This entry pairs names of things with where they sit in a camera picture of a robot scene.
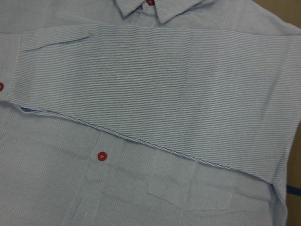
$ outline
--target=shirt button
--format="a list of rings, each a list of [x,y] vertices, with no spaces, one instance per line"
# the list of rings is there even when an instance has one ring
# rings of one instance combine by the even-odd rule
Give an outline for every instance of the shirt button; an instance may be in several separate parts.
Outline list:
[[[107,159],[107,157],[108,157],[108,155],[107,155],[106,152],[100,152],[100,153],[98,154],[98,160],[99,160],[99,161],[104,161],[104,160]]]
[[[155,5],[155,0],[146,0],[146,2],[149,6]]]

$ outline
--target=chest pocket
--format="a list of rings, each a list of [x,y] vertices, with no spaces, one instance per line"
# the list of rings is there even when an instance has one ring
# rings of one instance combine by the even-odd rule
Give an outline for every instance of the chest pocket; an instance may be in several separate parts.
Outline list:
[[[157,150],[148,193],[185,210],[227,210],[236,174]]]

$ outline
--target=folded sleeve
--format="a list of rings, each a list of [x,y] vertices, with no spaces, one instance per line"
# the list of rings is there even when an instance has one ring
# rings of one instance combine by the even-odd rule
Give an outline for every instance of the folded sleeve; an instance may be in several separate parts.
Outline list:
[[[269,183],[301,118],[299,35],[90,24],[27,32],[1,48],[1,64],[8,52],[15,65],[1,69],[0,99],[23,112]]]

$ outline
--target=blue stripe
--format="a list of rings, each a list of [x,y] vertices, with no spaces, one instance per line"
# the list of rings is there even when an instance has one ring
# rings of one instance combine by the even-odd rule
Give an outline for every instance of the blue stripe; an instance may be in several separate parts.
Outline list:
[[[289,193],[289,194],[294,194],[294,195],[297,195],[297,196],[301,196],[301,189],[300,188],[292,187],[292,186],[289,186],[289,185],[286,186],[286,192]]]

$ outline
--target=light blue shirt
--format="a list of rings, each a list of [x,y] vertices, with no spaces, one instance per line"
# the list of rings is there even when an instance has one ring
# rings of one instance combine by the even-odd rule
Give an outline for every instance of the light blue shirt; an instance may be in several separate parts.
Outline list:
[[[3,5],[4,225],[285,225],[300,29],[250,0]]]

